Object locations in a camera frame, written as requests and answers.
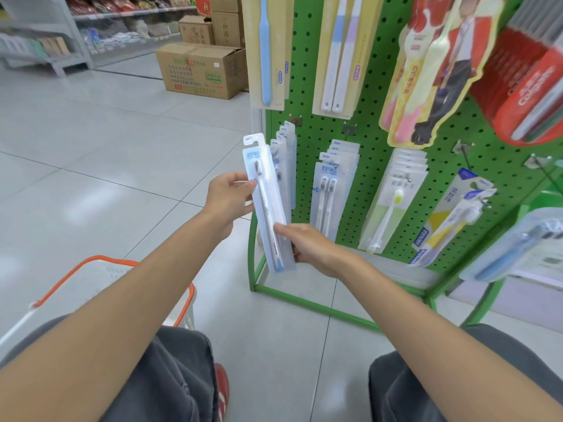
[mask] white shopping basket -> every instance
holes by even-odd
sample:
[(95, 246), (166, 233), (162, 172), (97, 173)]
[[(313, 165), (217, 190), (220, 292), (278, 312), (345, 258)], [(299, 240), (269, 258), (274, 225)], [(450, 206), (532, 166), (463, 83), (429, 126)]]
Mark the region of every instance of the white shopping basket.
[[(43, 298), (31, 304), (25, 316), (0, 338), (0, 358), (37, 327), (51, 319), (76, 311), (137, 264), (135, 261), (101, 255), (80, 262)], [(192, 330), (195, 296), (195, 287), (190, 284), (164, 325)]]

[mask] green pegboard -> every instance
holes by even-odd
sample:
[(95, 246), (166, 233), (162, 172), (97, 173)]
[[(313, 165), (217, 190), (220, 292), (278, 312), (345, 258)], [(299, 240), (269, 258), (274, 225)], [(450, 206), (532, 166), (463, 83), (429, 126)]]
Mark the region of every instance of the green pegboard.
[[(506, 0), (501, 26), (506, 24), (521, 1)], [(266, 114), (266, 134), (269, 138), (274, 137), (279, 124), (288, 120), (290, 115), (303, 117), (303, 125), (297, 129), (297, 207), (293, 212), (294, 222), (309, 221), (313, 171), (319, 153), (328, 148), (332, 139), (344, 138), (342, 120), (311, 114), (323, 2), (295, 0), (289, 100), (286, 101), (285, 111), (267, 111)], [(393, 150), (387, 145), (387, 132), (379, 128), (378, 121), (398, 54), (397, 38), (409, 20), (411, 4), (412, 0), (384, 1), (364, 90), (356, 113), (348, 122), (357, 123), (356, 134), (348, 140), (360, 143), (360, 162), (336, 242), (351, 248), (357, 248), (365, 216)], [(445, 272), (464, 259), (492, 226), (545, 188), (548, 182), (540, 170), (522, 166), (530, 154), (551, 155), (554, 159), (563, 156), (561, 139), (530, 148), (512, 147), (500, 141), (475, 101), (466, 97), (459, 110), (440, 127), (434, 145), (426, 148), (429, 175), (382, 256), (409, 262), (415, 255), (411, 247), (414, 238), (455, 173), (466, 166), (463, 156), (451, 152), (459, 139), (475, 143), (468, 154), (469, 162), (476, 173), (494, 182), (499, 191), (490, 200), (492, 208), (484, 212), (476, 225), (465, 228), (429, 267), (437, 272)]]

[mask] pink toothbrush handle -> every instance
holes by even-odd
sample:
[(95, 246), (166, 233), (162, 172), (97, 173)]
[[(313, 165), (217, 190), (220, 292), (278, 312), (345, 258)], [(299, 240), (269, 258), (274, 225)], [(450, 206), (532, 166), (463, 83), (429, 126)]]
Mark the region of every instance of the pink toothbrush handle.
[(381, 123), (383, 126), (389, 130), (391, 127), (391, 121), (393, 121), (393, 113), (395, 112), (395, 107), (397, 106), (397, 99), (393, 99), (393, 101), (387, 105), (387, 109), (384, 112), (384, 116), (381, 119)]
[(417, 108), (410, 114), (403, 114), (401, 123), (397, 127), (397, 132), (395, 133), (395, 141), (398, 143), (405, 143), (411, 140), (411, 136), (414, 132), (414, 125), (417, 123), (417, 119), (422, 111), (422, 105), (417, 106)]

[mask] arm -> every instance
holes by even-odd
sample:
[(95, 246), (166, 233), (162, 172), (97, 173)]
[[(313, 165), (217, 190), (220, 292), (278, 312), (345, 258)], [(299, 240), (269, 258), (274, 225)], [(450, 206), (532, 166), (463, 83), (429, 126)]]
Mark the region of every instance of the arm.
[(450, 422), (563, 420), (563, 407), (534, 382), (359, 255), (309, 225), (276, 230), (293, 242), (297, 262), (346, 285)]
[(235, 183), (247, 179), (214, 179), (198, 215), (0, 371), (0, 420), (101, 418), (233, 221), (253, 210), (256, 183)]

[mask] red shoe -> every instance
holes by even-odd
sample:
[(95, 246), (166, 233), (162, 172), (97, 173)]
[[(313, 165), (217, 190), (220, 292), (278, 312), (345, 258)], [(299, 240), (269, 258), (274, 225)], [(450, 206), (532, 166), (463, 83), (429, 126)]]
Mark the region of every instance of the red shoe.
[(217, 395), (219, 396), (219, 422), (223, 422), (229, 405), (230, 391), (227, 372), (219, 363), (215, 363), (215, 377), (217, 378)]

